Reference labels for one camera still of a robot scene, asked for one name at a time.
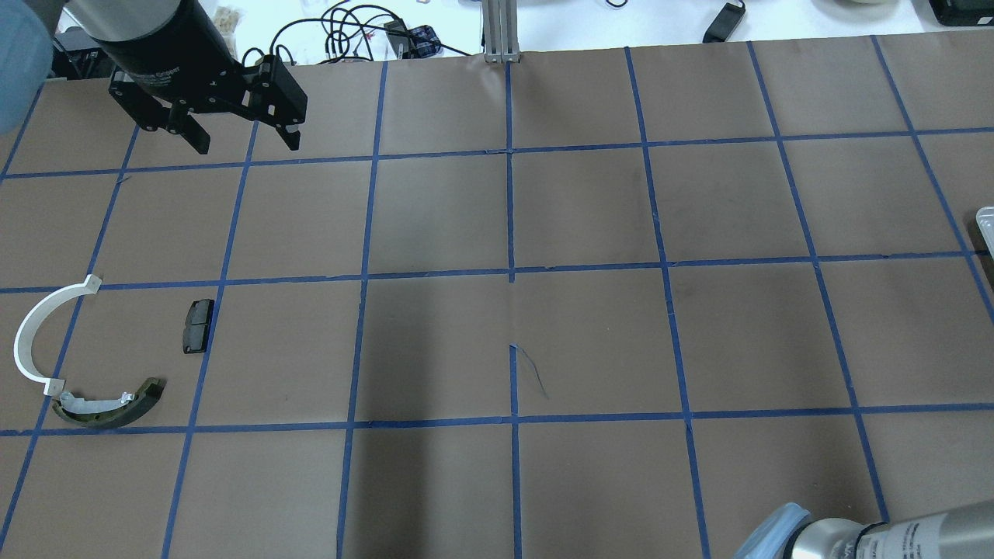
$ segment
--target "metal bracket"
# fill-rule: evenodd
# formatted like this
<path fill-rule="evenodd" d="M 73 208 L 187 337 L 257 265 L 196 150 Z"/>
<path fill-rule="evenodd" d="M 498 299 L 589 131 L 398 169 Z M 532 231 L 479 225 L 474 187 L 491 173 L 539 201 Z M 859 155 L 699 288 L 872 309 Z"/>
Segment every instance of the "metal bracket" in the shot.
<path fill-rule="evenodd" d="M 49 293 L 28 312 L 14 336 L 14 363 L 28 380 L 45 385 L 43 393 L 52 396 L 52 409 L 59 417 L 91 429 L 112 429 L 127 425 L 145 415 L 162 396 L 165 381 L 149 378 L 135 394 L 127 392 L 116 400 L 85 400 L 64 390 L 66 381 L 50 378 L 38 372 L 32 356 L 35 335 L 52 312 L 77 297 L 92 295 L 100 289 L 101 280 L 89 274 L 82 283 L 74 283 Z"/>
<path fill-rule="evenodd" d="M 518 0 L 483 0 L 483 58 L 489 63 L 521 60 Z"/>
<path fill-rule="evenodd" d="M 35 359 L 31 355 L 31 346 L 35 343 L 35 334 L 42 322 L 52 314 L 52 311 L 59 308 L 63 303 L 69 302 L 76 297 L 92 295 L 100 289 L 100 278 L 89 274 L 83 283 L 67 285 L 57 291 L 49 293 L 45 298 L 38 301 L 38 304 L 28 312 L 17 329 L 14 336 L 14 363 L 21 371 L 21 374 L 35 382 L 45 385 L 44 394 L 46 396 L 58 396 L 62 394 L 66 381 L 63 379 L 53 379 L 43 376 L 35 366 Z"/>

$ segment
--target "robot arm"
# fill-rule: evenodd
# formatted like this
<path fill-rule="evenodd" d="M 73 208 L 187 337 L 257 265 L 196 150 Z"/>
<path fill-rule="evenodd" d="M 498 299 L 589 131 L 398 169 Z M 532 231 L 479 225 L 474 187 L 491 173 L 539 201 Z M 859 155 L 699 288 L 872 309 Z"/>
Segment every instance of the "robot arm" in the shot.
<path fill-rule="evenodd" d="M 45 22 L 32 24 L 36 40 L 46 25 L 51 37 L 52 20 L 65 5 L 119 66 L 109 92 L 143 129 L 165 128 L 207 153 L 211 137 L 192 114 L 232 112 L 274 127 L 287 147 L 299 148 L 297 128 L 306 117 L 307 94 L 278 56 L 266 55 L 248 68 L 236 61 L 197 0 L 25 1 Z M 31 92 L 43 78 L 28 83 Z M 23 114 L 27 107 L 23 99 L 20 103 L 16 112 Z"/>

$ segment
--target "label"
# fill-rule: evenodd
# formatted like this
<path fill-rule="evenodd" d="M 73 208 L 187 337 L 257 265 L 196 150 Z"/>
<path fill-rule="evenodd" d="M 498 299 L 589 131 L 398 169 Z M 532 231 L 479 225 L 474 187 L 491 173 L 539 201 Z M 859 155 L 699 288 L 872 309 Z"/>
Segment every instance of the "label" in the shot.
<path fill-rule="evenodd" d="M 860 540 L 856 559 L 941 559 L 938 532 L 945 516 L 927 516 L 866 534 Z"/>
<path fill-rule="evenodd" d="M 156 72 L 155 74 L 131 74 L 131 78 L 139 84 L 144 84 L 153 88 L 162 88 L 172 84 L 173 76 L 179 73 L 179 71 L 180 67 L 177 66 L 172 70 Z"/>

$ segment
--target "white semicircular part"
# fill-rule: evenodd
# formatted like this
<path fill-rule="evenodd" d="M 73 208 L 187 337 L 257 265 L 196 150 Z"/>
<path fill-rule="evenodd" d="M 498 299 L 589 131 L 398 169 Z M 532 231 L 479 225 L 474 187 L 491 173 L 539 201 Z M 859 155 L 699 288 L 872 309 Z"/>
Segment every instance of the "white semicircular part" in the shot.
<path fill-rule="evenodd" d="M 49 378 L 38 372 L 38 367 L 35 366 L 35 359 L 31 354 L 31 346 L 35 343 L 35 335 L 38 334 L 38 329 L 45 322 L 45 319 L 55 309 L 77 297 L 96 293 L 100 289 L 100 284 L 100 278 L 93 274 L 88 274 L 82 283 L 67 285 L 50 293 L 38 301 L 38 304 L 28 312 L 28 315 L 24 317 L 24 321 L 21 322 L 21 326 L 17 329 L 17 335 L 14 337 L 14 362 L 17 364 L 17 368 L 21 371 L 22 375 L 29 380 L 45 385 L 43 392 L 46 396 L 61 394 L 63 388 L 66 386 L 66 381 Z"/>
<path fill-rule="evenodd" d="M 977 212 L 977 227 L 987 243 L 987 250 L 994 253 L 994 206 L 980 208 Z"/>

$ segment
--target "black cable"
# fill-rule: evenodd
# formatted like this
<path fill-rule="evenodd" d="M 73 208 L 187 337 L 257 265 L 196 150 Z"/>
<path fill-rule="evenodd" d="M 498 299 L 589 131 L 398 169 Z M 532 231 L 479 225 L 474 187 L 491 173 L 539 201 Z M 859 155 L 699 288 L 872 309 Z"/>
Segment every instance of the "black cable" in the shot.
<path fill-rule="evenodd" d="M 293 53 L 291 53 L 290 50 L 286 48 L 286 45 L 276 45 L 276 55 L 279 56 L 279 49 L 280 49 L 280 47 L 282 47 L 282 49 L 284 51 L 286 51 L 286 56 L 289 58 L 290 65 L 291 66 L 296 65 L 297 64 L 296 61 L 293 60 Z"/>
<path fill-rule="evenodd" d="M 335 64 L 335 63 L 337 63 L 339 61 L 343 61 L 343 60 L 361 60 L 361 61 L 366 61 L 366 62 L 373 62 L 373 59 L 368 59 L 366 57 L 338 57 L 335 60 L 321 61 L 318 64 Z"/>
<path fill-rule="evenodd" d="M 73 72 L 76 73 L 76 80 L 82 80 L 83 79 L 83 73 L 76 66 L 76 63 L 73 62 L 73 59 L 69 56 L 69 51 L 66 50 L 66 45 L 63 45 L 62 41 L 60 41 L 59 38 L 56 37 L 55 35 L 52 36 L 52 39 L 59 45 L 59 50 L 61 51 L 61 55 L 62 55 L 63 59 L 65 59 L 66 63 L 69 65 L 69 67 L 73 69 Z"/>
<path fill-rule="evenodd" d="M 252 51 L 257 52 L 258 55 L 261 57 L 265 56 L 265 52 L 262 49 L 260 49 L 259 47 L 252 47 L 251 49 L 248 49 L 245 54 L 242 55 L 242 66 L 246 64 L 246 60 L 249 58 L 249 55 L 252 53 Z"/>
<path fill-rule="evenodd" d="M 332 10 L 334 10 L 335 8 L 341 6 L 342 4 L 347 4 L 348 2 L 349 2 L 349 0 L 341 0 L 340 2 L 336 3 L 334 6 L 328 8 L 327 10 L 325 10 L 324 13 L 321 14 L 321 18 L 322 19 L 330 18 Z M 324 30 L 325 35 L 331 34 L 331 29 L 329 29 L 328 26 L 325 25 L 324 23 L 321 24 L 321 29 Z"/>
<path fill-rule="evenodd" d="M 380 10 L 382 12 L 386 12 L 386 13 L 378 14 L 378 15 L 376 15 L 376 16 L 368 19 L 368 20 L 366 20 L 366 22 L 364 24 L 363 22 L 359 21 L 359 16 L 356 15 L 356 12 L 358 10 L 360 10 L 360 9 L 363 9 L 363 8 L 375 8 L 375 9 L 378 9 L 378 10 Z M 360 35 L 363 36 L 362 44 L 366 45 L 366 53 L 369 55 L 369 58 L 372 59 L 373 58 L 373 47 L 370 45 L 369 36 L 367 35 L 367 32 L 366 32 L 366 26 L 369 25 L 370 22 L 372 22 L 373 20 L 375 20 L 377 18 L 380 18 L 380 17 L 395 17 L 395 19 L 396 19 L 396 16 L 397 16 L 397 14 L 394 14 L 393 12 L 391 12 L 390 10 L 388 10 L 386 8 L 381 8 L 379 6 L 370 6 L 370 5 L 355 6 L 355 7 L 349 8 L 349 9 L 338 7 L 338 5 L 336 5 L 336 6 L 332 7 L 332 9 L 329 12 L 330 12 L 330 19 L 333 20 L 333 21 L 338 22 L 338 29 L 334 29 L 334 26 L 332 26 L 332 31 L 331 31 L 331 33 L 329 33 L 329 38 L 334 37 L 334 39 L 331 39 L 331 41 L 334 41 L 333 43 L 331 43 L 332 46 L 333 46 L 333 48 L 329 51 L 328 45 L 329 45 L 330 41 L 325 41 L 325 43 L 324 43 L 325 54 L 328 55 L 329 59 L 332 58 L 333 54 L 334 55 L 338 55 L 339 51 L 341 51 L 342 56 L 348 56 L 348 54 L 349 54 L 350 51 L 352 51 L 353 56 L 358 55 L 358 53 L 359 53 L 359 48 L 358 47 L 354 51 L 352 50 L 352 40 L 355 39 L 356 37 L 359 37 Z M 336 20 L 335 19 L 335 13 L 336 12 L 342 12 L 342 16 L 341 16 L 340 20 Z M 353 21 L 352 22 L 347 22 L 346 19 L 348 19 L 348 18 L 352 18 Z M 353 33 L 352 35 L 346 35 L 345 29 L 344 29 L 345 26 L 343 25 L 344 23 L 349 23 L 350 25 L 357 24 L 357 25 L 359 25 L 359 29 L 355 33 Z"/>
<path fill-rule="evenodd" d="M 396 30 L 396 29 L 387 29 L 385 27 L 380 27 L 380 26 L 376 26 L 376 25 L 366 25 L 366 24 L 362 24 L 362 23 L 352 23 L 352 22 L 347 22 L 347 21 L 335 21 L 335 20 L 329 20 L 329 19 L 325 19 L 325 18 L 303 18 L 303 19 L 291 21 L 290 23 L 284 25 L 283 27 L 281 27 L 279 29 L 279 31 L 276 32 L 276 35 L 274 35 L 273 38 L 272 38 L 272 42 L 269 43 L 269 52 L 271 54 L 275 54 L 276 41 L 279 39 L 279 36 L 283 34 L 284 31 L 286 31 L 287 29 L 289 29 L 289 28 L 291 28 L 291 27 L 293 27 L 295 25 L 299 25 L 301 23 L 313 23 L 313 22 L 337 23 L 340 26 L 351 25 L 351 26 L 359 27 L 361 30 L 373 29 L 373 30 L 377 30 L 377 31 L 386 31 L 388 35 L 402 35 L 404 37 L 408 37 L 409 39 L 412 39 L 412 40 L 420 42 L 420 43 L 429 43 L 430 45 L 434 45 L 436 47 L 442 47 L 443 49 L 447 49 L 449 51 L 452 51 L 453 53 L 462 55 L 464 57 L 472 56 L 472 55 L 470 55 L 467 52 L 460 51 L 459 49 L 455 49 L 453 47 L 449 47 L 448 45 L 445 45 L 444 43 L 442 43 L 440 41 L 431 41 L 431 40 L 425 39 L 423 37 L 418 37 L 418 36 L 414 35 L 413 33 L 411 33 L 410 31 L 400 31 L 400 30 Z"/>

